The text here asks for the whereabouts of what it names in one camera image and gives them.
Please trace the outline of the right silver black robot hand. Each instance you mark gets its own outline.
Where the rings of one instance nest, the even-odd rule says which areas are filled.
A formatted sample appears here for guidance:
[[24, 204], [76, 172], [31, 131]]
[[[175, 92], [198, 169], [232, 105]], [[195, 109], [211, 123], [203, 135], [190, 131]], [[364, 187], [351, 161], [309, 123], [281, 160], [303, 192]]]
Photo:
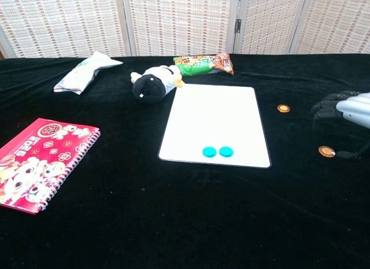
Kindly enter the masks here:
[[369, 92], [345, 90], [326, 95], [310, 110], [311, 129], [320, 131], [327, 124], [333, 130], [336, 123], [346, 137], [356, 134], [369, 136]]

